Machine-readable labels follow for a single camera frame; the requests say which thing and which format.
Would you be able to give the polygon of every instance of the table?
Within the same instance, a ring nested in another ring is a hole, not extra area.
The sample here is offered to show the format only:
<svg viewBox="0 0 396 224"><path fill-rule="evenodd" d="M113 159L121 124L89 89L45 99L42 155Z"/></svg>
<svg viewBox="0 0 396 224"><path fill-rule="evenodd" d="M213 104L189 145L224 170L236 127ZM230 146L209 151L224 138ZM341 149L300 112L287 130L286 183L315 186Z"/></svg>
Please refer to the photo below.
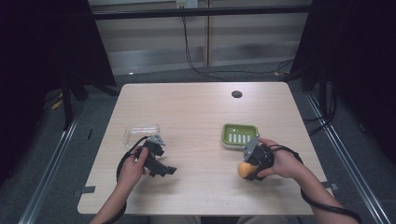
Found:
<svg viewBox="0 0 396 224"><path fill-rule="evenodd" d="M232 97L241 91L241 98ZM283 82L127 84L122 87L78 211L95 214L116 186L115 173L128 149L130 123L158 123L166 143L158 160L173 175L145 175L128 198L126 214L257 216L312 215L292 179L247 181L237 173L242 150L221 144L225 123L255 125L261 136L300 153L320 181L318 161L289 86Z"/></svg>

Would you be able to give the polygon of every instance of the green container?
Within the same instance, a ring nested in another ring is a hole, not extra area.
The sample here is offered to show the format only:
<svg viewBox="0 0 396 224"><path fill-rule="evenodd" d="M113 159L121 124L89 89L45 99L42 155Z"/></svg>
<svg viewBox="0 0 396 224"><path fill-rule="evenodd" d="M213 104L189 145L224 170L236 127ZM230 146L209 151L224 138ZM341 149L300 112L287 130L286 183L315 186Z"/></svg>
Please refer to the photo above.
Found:
<svg viewBox="0 0 396 224"><path fill-rule="evenodd" d="M227 123L223 126L222 144L227 148L243 148L259 131L256 126Z"/></svg>

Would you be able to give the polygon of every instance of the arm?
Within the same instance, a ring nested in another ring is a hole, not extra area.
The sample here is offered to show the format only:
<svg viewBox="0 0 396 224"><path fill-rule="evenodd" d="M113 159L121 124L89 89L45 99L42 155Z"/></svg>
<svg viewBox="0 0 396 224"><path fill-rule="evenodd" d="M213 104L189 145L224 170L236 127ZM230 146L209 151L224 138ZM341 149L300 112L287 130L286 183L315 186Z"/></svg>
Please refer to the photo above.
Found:
<svg viewBox="0 0 396 224"><path fill-rule="evenodd" d="M268 139L260 139L260 142L269 146L277 145ZM288 151L279 150L274 153L274 166L258 173L258 176L280 175L285 178L293 178L301 187L302 191L310 199L317 203L323 203L335 207L343 206L337 202L327 191L317 177L302 163L297 161ZM358 223L354 218L328 212L311 206L318 223Z"/></svg>
<svg viewBox="0 0 396 224"><path fill-rule="evenodd" d="M131 156L122 165L119 181L98 214L91 220L91 224L104 223L113 218L124 206L134 186L140 177L146 173L145 160L149 154L147 148L143 148L138 161L134 161L134 153L138 147L131 152Z"/></svg>

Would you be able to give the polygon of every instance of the aluminum rail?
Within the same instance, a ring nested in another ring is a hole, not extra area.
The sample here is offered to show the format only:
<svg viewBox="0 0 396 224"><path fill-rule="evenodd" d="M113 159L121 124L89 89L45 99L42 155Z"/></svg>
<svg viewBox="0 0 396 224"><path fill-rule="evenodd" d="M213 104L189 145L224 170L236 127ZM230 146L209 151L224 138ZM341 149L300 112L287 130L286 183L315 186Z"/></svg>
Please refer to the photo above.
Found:
<svg viewBox="0 0 396 224"><path fill-rule="evenodd" d="M44 202L47 193L50 189L50 184L52 182L52 179L56 175L56 171L59 167L59 164L62 161L64 152L66 151L70 139L73 136L74 130L76 129L78 118L82 112L84 105L85 105L85 101L78 104L76 116L73 119L69 128L65 130L64 133L62 134L58 146L56 147L52 155L52 158L49 161L47 170L43 174L38 186L35 189L35 193L33 194L32 198L27 204L25 210L23 211L19 224L35 223L35 219L37 218L38 212L41 209L41 205Z"/></svg>
<svg viewBox="0 0 396 224"><path fill-rule="evenodd" d="M322 118L317 98L312 93L307 93L306 97L308 98L308 101L314 109L317 117ZM321 125L325 125L324 119L320 119L319 121ZM361 195L361 198L363 199L367 208L372 214L375 223L390 224L391 222L380 201L376 198L375 194L370 189L369 185L365 181L355 162L350 157L349 153L347 152L347 148L344 146L334 127L331 124L328 124L323 129L329 137L329 140L332 142L332 146L338 154L341 162L344 164L346 171L351 177L352 182L354 183L356 189Z"/></svg>

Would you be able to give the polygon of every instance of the clear plastic container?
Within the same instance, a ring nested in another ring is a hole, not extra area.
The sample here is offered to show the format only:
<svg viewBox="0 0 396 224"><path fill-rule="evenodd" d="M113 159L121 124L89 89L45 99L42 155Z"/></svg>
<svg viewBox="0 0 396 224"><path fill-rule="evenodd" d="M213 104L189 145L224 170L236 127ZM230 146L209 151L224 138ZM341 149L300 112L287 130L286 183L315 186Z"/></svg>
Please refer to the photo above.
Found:
<svg viewBox="0 0 396 224"><path fill-rule="evenodd" d="M154 123L133 123L125 129L123 144L127 147L133 147L137 141L144 136L151 136L160 133L160 125Z"/></svg>

